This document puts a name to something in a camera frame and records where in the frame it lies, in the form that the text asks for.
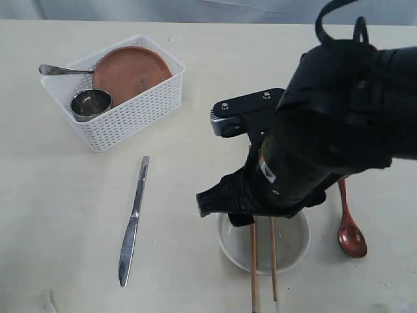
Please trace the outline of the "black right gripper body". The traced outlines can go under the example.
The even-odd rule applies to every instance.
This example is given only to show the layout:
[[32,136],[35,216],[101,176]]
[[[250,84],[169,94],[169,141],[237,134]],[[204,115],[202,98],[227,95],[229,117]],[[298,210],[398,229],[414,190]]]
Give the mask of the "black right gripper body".
[[265,130],[251,138],[242,187],[253,215],[291,218],[342,178],[333,132]]

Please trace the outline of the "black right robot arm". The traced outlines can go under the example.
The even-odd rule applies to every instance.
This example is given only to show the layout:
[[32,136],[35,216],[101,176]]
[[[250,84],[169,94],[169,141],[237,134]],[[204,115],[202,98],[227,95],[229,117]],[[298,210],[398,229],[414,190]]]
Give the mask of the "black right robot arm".
[[215,103],[214,133],[246,134],[251,145],[243,167],[197,194],[201,216],[225,213],[236,227],[256,216],[291,218],[322,204],[344,177],[416,158],[416,48],[377,49],[363,17],[352,38],[331,37],[323,18],[345,5],[322,8],[319,45],[301,56],[286,88]]

